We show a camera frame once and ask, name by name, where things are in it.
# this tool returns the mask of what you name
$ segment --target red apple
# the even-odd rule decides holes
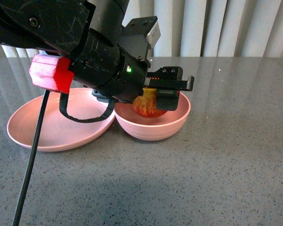
[[[156,106],[156,89],[143,88],[143,96],[138,96],[133,101],[133,107],[136,113],[144,118],[157,118],[167,111],[159,110]]]

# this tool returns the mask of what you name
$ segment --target table surface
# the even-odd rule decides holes
[[[6,125],[43,94],[29,66],[0,58],[0,226],[11,225],[30,153]],[[38,152],[21,225],[283,226],[283,59],[152,58],[162,66],[195,77],[181,130],[142,141],[115,120],[84,146]]]

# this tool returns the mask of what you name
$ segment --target pink shallow dish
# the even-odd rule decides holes
[[[57,152],[87,144],[102,135],[115,118],[113,112],[106,120],[96,123],[78,123],[64,117],[59,111],[59,93],[50,93],[38,151]],[[9,119],[7,131],[9,137],[23,147],[31,148],[36,122],[42,102],[37,97],[20,107]],[[67,111],[79,119],[100,116],[107,104],[97,101],[92,89],[70,89]]]
[[[140,117],[131,104],[117,103],[114,108],[117,121],[128,134],[148,141],[162,140],[175,134],[183,126],[190,110],[191,103],[182,93],[175,111],[168,111],[155,119]]]

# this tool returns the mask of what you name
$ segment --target black cable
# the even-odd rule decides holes
[[[38,147],[40,133],[41,133],[41,127],[42,127],[42,123],[43,123],[43,118],[44,118],[44,114],[45,114],[45,109],[46,109],[49,93],[50,93],[49,90],[45,90],[44,95],[43,95],[43,101],[42,101],[42,104],[41,104],[41,107],[40,107],[39,117],[38,117],[36,130],[35,130],[34,138],[33,138],[32,151],[31,151],[30,156],[29,156],[29,161],[28,161],[28,164],[27,164],[26,173],[25,173],[25,176],[24,176],[20,195],[19,195],[19,198],[18,198],[17,207],[16,207],[16,211],[15,211],[15,214],[14,214],[12,226],[18,226],[19,223],[20,223],[21,213],[22,213],[22,209],[23,209],[23,205],[24,205],[24,201],[25,201],[25,197],[26,197],[26,193],[27,193],[27,189],[28,189],[28,185],[29,185],[29,180],[30,180],[30,177],[31,177],[32,171],[33,171],[34,159],[36,157],[37,147]]]
[[[114,109],[115,101],[114,101],[113,98],[110,98],[110,99],[108,99],[108,106],[107,106],[105,112],[101,116],[96,117],[96,118],[91,118],[91,119],[77,119],[75,117],[70,116],[67,113],[68,97],[69,97],[69,94],[66,94],[66,93],[60,94],[60,103],[59,103],[60,112],[66,118],[68,118],[72,121],[75,121],[75,122],[92,123],[92,122],[103,121],[103,120],[107,119],[112,114],[113,109]]]

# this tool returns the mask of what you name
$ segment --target vertical blinds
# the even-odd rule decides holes
[[[156,57],[283,57],[283,0],[130,0],[123,25],[153,15]],[[0,57],[36,53],[0,45]]]

